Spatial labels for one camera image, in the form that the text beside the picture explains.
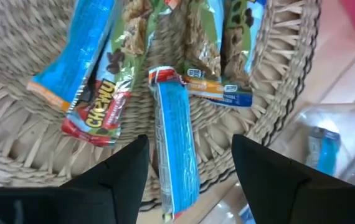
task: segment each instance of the orange stripe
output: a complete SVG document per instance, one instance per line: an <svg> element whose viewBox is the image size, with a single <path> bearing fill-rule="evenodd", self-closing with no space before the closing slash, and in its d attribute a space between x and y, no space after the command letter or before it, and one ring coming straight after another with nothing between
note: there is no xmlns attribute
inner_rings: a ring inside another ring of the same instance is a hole
<svg viewBox="0 0 355 224"><path fill-rule="evenodd" d="M186 77L188 89L192 91L203 91L207 93L223 94L223 85L210 80Z"/></svg>
<svg viewBox="0 0 355 224"><path fill-rule="evenodd" d="M61 99L61 97L55 95L53 92L51 92L50 90L46 89L45 87L43 87L42 85L36 82L29 82L27 85L27 90L40 94L49 103L60 108L62 111L67 112L70 107L69 102Z"/></svg>

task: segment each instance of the wicker basket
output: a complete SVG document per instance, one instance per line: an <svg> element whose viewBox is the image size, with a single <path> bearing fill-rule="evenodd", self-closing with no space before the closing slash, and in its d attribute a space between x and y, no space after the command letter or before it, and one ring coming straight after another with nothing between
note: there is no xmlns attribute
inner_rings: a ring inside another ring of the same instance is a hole
<svg viewBox="0 0 355 224"><path fill-rule="evenodd" d="M185 26L188 1L159 18L146 66L178 65L184 60L180 27ZM73 0L0 1L0 186L57 186L111 156L138 134L153 139L154 103L145 75L123 113L122 135L113 149L63 135L64 114L26 90L31 76L63 49L73 4ZM319 16L320 0L268 1L255 50L251 108L229 109L191 97L202 192L234 172L233 134L268 145L282 128L311 68ZM157 169L152 159L142 210L160 203Z"/></svg>

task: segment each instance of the woven straw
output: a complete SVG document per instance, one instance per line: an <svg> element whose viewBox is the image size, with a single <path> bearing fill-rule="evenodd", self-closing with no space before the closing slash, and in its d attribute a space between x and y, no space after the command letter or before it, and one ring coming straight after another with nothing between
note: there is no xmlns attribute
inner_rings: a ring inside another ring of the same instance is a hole
<svg viewBox="0 0 355 224"><path fill-rule="evenodd" d="M64 114L26 90L65 45L73 0L0 1L0 186L63 184L111 156L138 134L154 136L153 98L146 69L177 66L184 60L187 5L159 18L159 27L141 71L141 82L122 117L116 148L94 147L60 131ZM269 0L258 35L251 85L251 108L233 110L194 97L191 118L201 175L201 191L234 172L230 141L244 134L264 145L281 130L311 67L320 16L319 0ZM142 210L160 203L154 151Z"/></svg>

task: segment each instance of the snack bar wrapper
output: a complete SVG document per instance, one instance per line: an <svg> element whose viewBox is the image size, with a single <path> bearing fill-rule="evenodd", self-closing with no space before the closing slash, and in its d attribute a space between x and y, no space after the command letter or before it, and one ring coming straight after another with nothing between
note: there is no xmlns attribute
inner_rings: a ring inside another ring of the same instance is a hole
<svg viewBox="0 0 355 224"><path fill-rule="evenodd" d="M156 101L156 147L166 219L189 208L199 196L189 93L172 67L150 70L149 87Z"/></svg>
<svg viewBox="0 0 355 224"><path fill-rule="evenodd" d="M223 99L220 48L224 0L191 1L187 17L185 79L189 93Z"/></svg>
<svg viewBox="0 0 355 224"><path fill-rule="evenodd" d="M118 4L114 0L78 0L67 45L56 61L33 77L27 89L58 109L71 111L107 39Z"/></svg>
<svg viewBox="0 0 355 224"><path fill-rule="evenodd" d="M325 174L334 175L341 136L324 128L313 127L308 142L309 155L306 165Z"/></svg>
<svg viewBox="0 0 355 224"><path fill-rule="evenodd" d="M94 100L81 101L67 115L63 132L97 146L118 139L120 116L141 70L157 15L167 7L158 2L125 1L98 64Z"/></svg>
<svg viewBox="0 0 355 224"><path fill-rule="evenodd" d="M266 0L233 0L225 21L222 46L222 100L214 103L231 107L252 105L251 64L262 24Z"/></svg>

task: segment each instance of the chocolate chip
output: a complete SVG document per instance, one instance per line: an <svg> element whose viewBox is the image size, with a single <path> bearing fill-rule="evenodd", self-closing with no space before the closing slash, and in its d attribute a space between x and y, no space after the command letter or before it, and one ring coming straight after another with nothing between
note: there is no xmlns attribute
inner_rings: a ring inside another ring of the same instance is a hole
<svg viewBox="0 0 355 224"><path fill-rule="evenodd" d="M252 25L253 25L253 17L251 16L251 17L247 17L246 19L245 19L245 23L249 26L249 27L252 27Z"/></svg>
<svg viewBox="0 0 355 224"><path fill-rule="evenodd" d="M121 49L115 49L113 54L113 60L117 62L122 62L125 59L125 54L121 52Z"/></svg>
<svg viewBox="0 0 355 224"><path fill-rule="evenodd" d="M234 15L232 17L232 22L236 23L237 25L239 25L241 23L241 18L240 15Z"/></svg>
<svg viewBox="0 0 355 224"><path fill-rule="evenodd" d="M120 65L118 62L112 62L111 64L107 65L107 71L112 73L112 74L118 74L120 72Z"/></svg>
<svg viewBox="0 0 355 224"><path fill-rule="evenodd" d="M107 131L107 129L105 129L105 128L100 128L99 130L97 130L97 132L96 132L96 134L107 134L108 133L108 131Z"/></svg>
<svg viewBox="0 0 355 224"><path fill-rule="evenodd" d="M250 8L246 9L244 15L247 17L252 17L252 9Z"/></svg>
<svg viewBox="0 0 355 224"><path fill-rule="evenodd" d="M235 11L239 10L239 9L240 9L240 7L241 7L241 2L240 2L240 1L238 1L238 2L237 2L237 3L235 3L235 4L234 4L234 6L233 6L233 12L235 12Z"/></svg>

